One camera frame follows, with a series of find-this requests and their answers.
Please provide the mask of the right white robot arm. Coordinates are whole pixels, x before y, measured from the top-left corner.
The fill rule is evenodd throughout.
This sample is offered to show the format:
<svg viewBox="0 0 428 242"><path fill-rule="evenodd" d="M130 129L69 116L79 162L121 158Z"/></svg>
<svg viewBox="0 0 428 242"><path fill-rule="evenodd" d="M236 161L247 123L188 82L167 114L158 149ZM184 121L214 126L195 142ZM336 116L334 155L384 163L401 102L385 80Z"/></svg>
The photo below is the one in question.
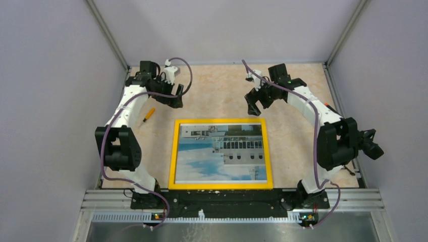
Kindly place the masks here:
<svg viewBox="0 0 428 242"><path fill-rule="evenodd" d="M343 118L329 105L322 103L300 78L292 79L285 64L268 69L269 78L244 64L246 80L254 88L245 95L248 114L259 116L259 102L264 109L283 100L298 110L314 127L313 169L298 182L294 202L303 208L320 204L326 184L335 174L357 157L359 131L353 118Z"/></svg>

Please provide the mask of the building and sky photo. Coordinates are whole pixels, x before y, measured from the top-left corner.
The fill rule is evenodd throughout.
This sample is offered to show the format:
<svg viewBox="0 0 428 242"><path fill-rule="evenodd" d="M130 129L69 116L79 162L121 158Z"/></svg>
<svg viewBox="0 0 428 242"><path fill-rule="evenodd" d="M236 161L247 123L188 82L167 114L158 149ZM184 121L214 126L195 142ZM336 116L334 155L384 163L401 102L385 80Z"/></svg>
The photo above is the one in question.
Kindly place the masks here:
<svg viewBox="0 0 428 242"><path fill-rule="evenodd" d="M260 122L181 123L175 184L266 184L265 136Z"/></svg>

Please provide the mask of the orange handled screwdriver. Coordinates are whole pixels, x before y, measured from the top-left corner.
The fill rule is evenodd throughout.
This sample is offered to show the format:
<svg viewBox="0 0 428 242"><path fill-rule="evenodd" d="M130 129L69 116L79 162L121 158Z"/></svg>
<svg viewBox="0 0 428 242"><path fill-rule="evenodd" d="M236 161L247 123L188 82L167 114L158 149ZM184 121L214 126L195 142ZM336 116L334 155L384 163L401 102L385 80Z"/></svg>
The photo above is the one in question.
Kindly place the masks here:
<svg viewBox="0 0 428 242"><path fill-rule="evenodd" d="M143 122L145 123L155 112L155 108L152 108L144 117Z"/></svg>

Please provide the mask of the yellow picture frame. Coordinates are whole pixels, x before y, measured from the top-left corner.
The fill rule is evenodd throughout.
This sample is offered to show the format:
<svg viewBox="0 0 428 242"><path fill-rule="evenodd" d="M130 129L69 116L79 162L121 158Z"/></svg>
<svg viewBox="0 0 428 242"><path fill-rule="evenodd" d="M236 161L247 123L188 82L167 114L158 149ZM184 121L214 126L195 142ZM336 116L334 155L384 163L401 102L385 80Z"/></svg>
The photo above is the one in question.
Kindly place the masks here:
<svg viewBox="0 0 428 242"><path fill-rule="evenodd" d="M174 167L175 162L174 158L176 157L177 152L177 137L178 137L178 126L181 123L249 123L249 122L260 122L263 125L263 134L265 136L264 146L267 151L267 161L268 165L266 167L268 171L268 182L266 184L175 184L174 183ZM234 189L272 189L274 186L273 175L272 175L272 165L270 158L270 148L268 141L268 133L266 127L266 121L263 118L214 118L214 119L178 119L175 121L174 126L174 138L172 145L172 154L171 154L171 165L169 172L169 181L168 188L171 190L203 190L203 189L220 189L220 190L234 190Z"/></svg>

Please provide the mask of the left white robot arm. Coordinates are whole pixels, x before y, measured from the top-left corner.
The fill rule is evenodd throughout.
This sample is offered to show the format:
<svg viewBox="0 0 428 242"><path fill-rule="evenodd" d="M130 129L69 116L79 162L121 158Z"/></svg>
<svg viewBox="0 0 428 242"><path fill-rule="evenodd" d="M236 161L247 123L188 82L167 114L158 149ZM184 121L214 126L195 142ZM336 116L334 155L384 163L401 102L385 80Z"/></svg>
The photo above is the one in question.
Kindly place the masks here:
<svg viewBox="0 0 428 242"><path fill-rule="evenodd" d="M139 71L130 76L122 99L111 119L95 130L95 139L102 169L121 174L119 181L133 187L133 209L157 209L166 205L157 180L141 164L142 150L133 129L143 105L149 98L172 108L181 108L184 86L172 93L180 68L166 60L163 69L152 61L141 61Z"/></svg>

